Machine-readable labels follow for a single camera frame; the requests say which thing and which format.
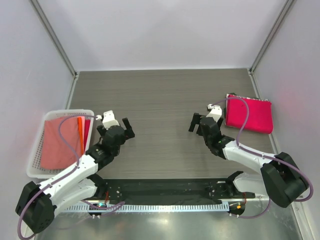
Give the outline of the salmon pink t shirt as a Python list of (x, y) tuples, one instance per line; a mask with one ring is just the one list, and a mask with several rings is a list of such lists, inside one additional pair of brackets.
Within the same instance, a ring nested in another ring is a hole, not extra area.
[(46, 170), (63, 170), (81, 156), (77, 117), (60, 117), (44, 122), (44, 139), (40, 166)]

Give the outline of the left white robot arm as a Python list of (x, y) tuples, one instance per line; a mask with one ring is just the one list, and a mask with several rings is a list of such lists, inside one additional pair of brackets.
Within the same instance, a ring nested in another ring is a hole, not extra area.
[(40, 183), (28, 182), (22, 189), (15, 208), (19, 216), (17, 233), (21, 240), (21, 226), (26, 224), (34, 235), (44, 231), (66, 208), (87, 198), (102, 199), (107, 192), (97, 172), (109, 165), (119, 154), (121, 146), (135, 137), (127, 118), (123, 125), (112, 111), (96, 116), (102, 124), (97, 127), (102, 142), (92, 145), (75, 163)]

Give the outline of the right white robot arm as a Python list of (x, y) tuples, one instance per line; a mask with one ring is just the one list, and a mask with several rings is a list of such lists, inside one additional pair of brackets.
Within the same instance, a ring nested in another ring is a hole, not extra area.
[(221, 133), (222, 121), (222, 118), (215, 121), (213, 117), (194, 113), (188, 131), (193, 132), (198, 125), (196, 133), (203, 137), (205, 145), (213, 155), (240, 163), (259, 173), (262, 178), (262, 186), (259, 186), (257, 180), (251, 180), (251, 183), (244, 184), (244, 187), (237, 180), (228, 182), (225, 185), (228, 196), (236, 198), (243, 191), (258, 193), (268, 196), (279, 207), (286, 208), (309, 189), (307, 178), (289, 154), (263, 153), (237, 143), (234, 138)]

